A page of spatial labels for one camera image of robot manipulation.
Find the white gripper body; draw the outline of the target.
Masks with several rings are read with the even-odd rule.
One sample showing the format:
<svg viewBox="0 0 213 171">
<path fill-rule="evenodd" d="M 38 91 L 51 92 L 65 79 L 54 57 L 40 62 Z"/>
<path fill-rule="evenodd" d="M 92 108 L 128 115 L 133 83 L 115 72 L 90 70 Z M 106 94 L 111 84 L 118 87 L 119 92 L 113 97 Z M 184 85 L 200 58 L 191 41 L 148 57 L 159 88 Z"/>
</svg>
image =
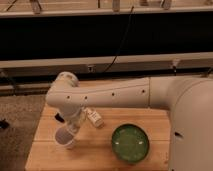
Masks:
<svg viewBox="0 0 213 171">
<path fill-rule="evenodd" d="M 82 108 L 76 108 L 71 110 L 65 110 L 63 112 L 63 118 L 65 120 L 65 129 L 73 136 L 75 136 L 82 124 L 86 120 L 86 114 Z"/>
</svg>

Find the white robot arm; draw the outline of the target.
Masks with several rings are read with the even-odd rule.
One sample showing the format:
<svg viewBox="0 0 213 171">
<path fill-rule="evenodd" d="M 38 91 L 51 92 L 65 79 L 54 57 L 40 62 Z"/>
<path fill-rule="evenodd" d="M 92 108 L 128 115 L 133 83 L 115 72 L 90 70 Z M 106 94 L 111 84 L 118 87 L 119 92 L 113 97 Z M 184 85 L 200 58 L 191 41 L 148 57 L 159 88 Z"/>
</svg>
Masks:
<svg viewBox="0 0 213 171">
<path fill-rule="evenodd" d="M 84 107 L 153 108 L 169 112 L 169 171 L 213 171 L 213 78 L 146 77 L 81 87 L 60 73 L 46 95 L 66 121 Z"/>
</svg>

